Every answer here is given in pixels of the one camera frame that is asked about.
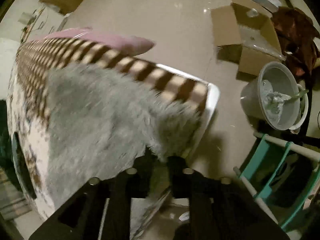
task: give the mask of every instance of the dark green fabric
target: dark green fabric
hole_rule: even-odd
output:
[[[13,166],[11,139],[7,122],[7,105],[4,100],[0,100],[0,167],[16,189],[22,191]]]

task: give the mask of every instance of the bucket handle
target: bucket handle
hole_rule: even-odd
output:
[[[302,87],[302,85],[300,85],[300,84],[297,84],[297,86],[298,86],[298,88],[301,89],[301,90],[304,89],[304,88]],[[289,128],[289,130],[296,130],[296,129],[298,129],[298,128],[303,124],[304,120],[305,120],[306,117],[307,117],[308,108],[309,108],[308,95],[305,94],[305,95],[304,95],[304,111],[303,111],[303,115],[302,115],[300,121],[297,122],[296,124],[294,124],[293,126],[291,126],[291,127]]]

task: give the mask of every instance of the plaid fabric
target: plaid fabric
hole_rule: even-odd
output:
[[[200,114],[204,111],[208,92],[204,82],[186,79],[157,67],[155,63],[124,55],[98,42],[52,38],[23,44],[17,52],[17,77],[28,99],[27,117],[39,117],[48,126],[47,71],[52,67],[64,68],[72,61],[114,68],[159,91],[168,102],[181,100]]]
[[[0,168],[0,213],[4,220],[17,218],[31,211],[23,193],[18,191]]]

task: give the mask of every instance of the checkered fabric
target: checkered fabric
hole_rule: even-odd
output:
[[[73,61],[113,68],[158,91],[168,102],[181,100],[200,114],[204,111],[208,92],[204,82],[173,74],[157,67],[155,63],[122,54],[102,43],[52,38],[23,44],[17,52],[17,77],[28,100],[27,117],[39,117],[48,126],[47,72],[50,68],[64,68]]]

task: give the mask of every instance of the cardboard box flap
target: cardboard box flap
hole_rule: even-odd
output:
[[[259,13],[271,18],[272,14],[268,12],[265,8],[263,8],[261,5],[258,3],[252,1],[252,0],[231,0],[233,3],[245,6],[247,8],[254,8],[256,9]]]
[[[231,6],[211,10],[215,46],[241,44],[237,19]]]

